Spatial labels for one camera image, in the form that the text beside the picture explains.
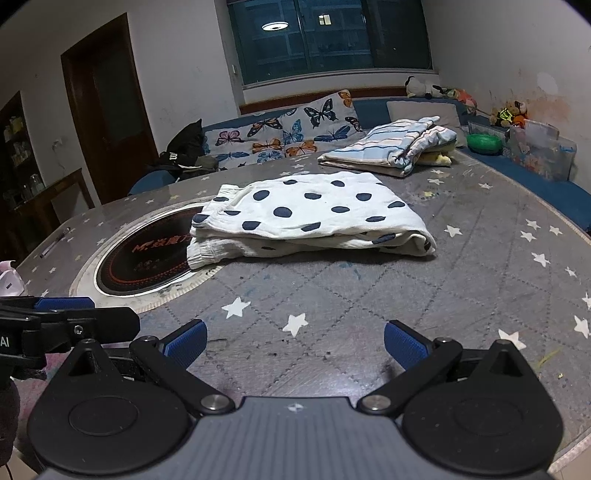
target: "folded polka dot pants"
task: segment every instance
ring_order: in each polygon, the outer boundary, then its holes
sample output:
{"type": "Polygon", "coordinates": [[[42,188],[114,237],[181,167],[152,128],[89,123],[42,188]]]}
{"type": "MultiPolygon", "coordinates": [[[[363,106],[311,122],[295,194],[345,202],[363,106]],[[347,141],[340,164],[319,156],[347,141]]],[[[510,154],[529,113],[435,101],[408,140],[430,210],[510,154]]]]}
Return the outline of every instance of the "folded polka dot pants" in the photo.
{"type": "Polygon", "coordinates": [[[423,220],[371,173],[293,175],[222,185],[193,217],[192,269],[225,258],[280,257],[325,248],[435,252],[423,220]]]}

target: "star-patterned tablecloth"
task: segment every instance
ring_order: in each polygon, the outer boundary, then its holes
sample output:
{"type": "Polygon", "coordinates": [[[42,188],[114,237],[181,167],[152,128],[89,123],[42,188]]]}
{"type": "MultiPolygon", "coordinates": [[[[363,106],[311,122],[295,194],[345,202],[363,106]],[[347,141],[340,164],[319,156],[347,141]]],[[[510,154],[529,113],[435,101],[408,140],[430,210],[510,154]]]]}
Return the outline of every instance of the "star-patterned tablecloth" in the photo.
{"type": "MultiPolygon", "coordinates": [[[[98,207],[18,271],[32,294],[63,296],[97,246],[142,215],[217,193],[223,183],[331,173],[317,155],[198,177],[98,207]]],[[[450,168],[379,176],[425,221],[433,258],[323,251],[236,259],[194,290],[141,315],[164,336],[194,317],[209,330],[190,367],[239,402],[243,395],[348,395],[353,402],[400,368],[384,350],[387,320],[466,348],[511,340],[557,404],[561,453],[591,428],[591,241],[528,190],[456,154],[450,168]]],[[[59,360],[52,361],[53,366],[59,360]]],[[[43,383],[21,382],[26,417],[43,383]]]]}

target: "window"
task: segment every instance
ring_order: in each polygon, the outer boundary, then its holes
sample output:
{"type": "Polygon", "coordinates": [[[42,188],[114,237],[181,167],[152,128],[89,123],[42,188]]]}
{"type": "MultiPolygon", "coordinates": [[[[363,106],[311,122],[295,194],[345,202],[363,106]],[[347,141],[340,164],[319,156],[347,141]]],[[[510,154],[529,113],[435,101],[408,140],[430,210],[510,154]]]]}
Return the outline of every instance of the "window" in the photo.
{"type": "Polygon", "coordinates": [[[430,69],[420,0],[228,0],[245,84],[303,73],[430,69]]]}

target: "door frame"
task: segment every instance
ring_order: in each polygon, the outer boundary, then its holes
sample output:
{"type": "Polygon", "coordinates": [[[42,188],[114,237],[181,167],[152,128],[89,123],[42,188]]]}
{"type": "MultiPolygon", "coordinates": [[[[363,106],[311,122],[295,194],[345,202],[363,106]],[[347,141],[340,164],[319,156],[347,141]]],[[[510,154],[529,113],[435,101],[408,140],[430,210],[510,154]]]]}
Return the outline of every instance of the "door frame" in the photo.
{"type": "MultiPolygon", "coordinates": [[[[61,67],[64,72],[64,81],[66,84],[66,92],[68,95],[70,110],[72,112],[72,119],[74,120],[76,134],[78,135],[82,154],[84,156],[91,178],[93,177],[93,171],[97,173],[98,168],[100,167],[98,165],[96,155],[94,155],[94,149],[90,146],[89,139],[85,135],[85,132],[87,131],[87,120],[82,113],[83,107],[81,100],[76,95],[74,64],[84,51],[116,36],[123,39],[125,51],[128,55],[129,61],[131,62],[131,72],[135,91],[139,99],[139,109],[141,111],[142,123],[144,124],[145,132],[148,134],[148,148],[152,151],[152,159],[155,160],[158,158],[158,150],[156,149],[156,143],[154,142],[154,134],[152,133],[150,121],[148,120],[148,114],[146,113],[144,104],[144,97],[139,86],[138,72],[135,68],[134,51],[131,46],[127,13],[124,13],[123,15],[120,15],[106,23],[102,27],[99,27],[97,30],[94,30],[94,32],[85,36],[82,40],[76,43],[73,47],[70,47],[61,55],[61,67]]],[[[95,185],[100,202],[104,203],[106,192],[103,191],[103,186],[95,183],[94,179],[93,184],[95,185]]]]}

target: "wooden door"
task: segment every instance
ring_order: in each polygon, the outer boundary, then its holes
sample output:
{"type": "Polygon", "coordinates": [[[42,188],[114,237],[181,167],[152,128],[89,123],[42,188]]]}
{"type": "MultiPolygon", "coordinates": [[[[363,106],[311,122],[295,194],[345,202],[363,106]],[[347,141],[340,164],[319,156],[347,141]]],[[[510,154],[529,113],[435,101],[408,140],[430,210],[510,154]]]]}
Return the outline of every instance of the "wooden door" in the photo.
{"type": "Polygon", "coordinates": [[[76,132],[100,201],[123,198],[158,157],[127,16],[92,32],[61,60],[76,132]]]}

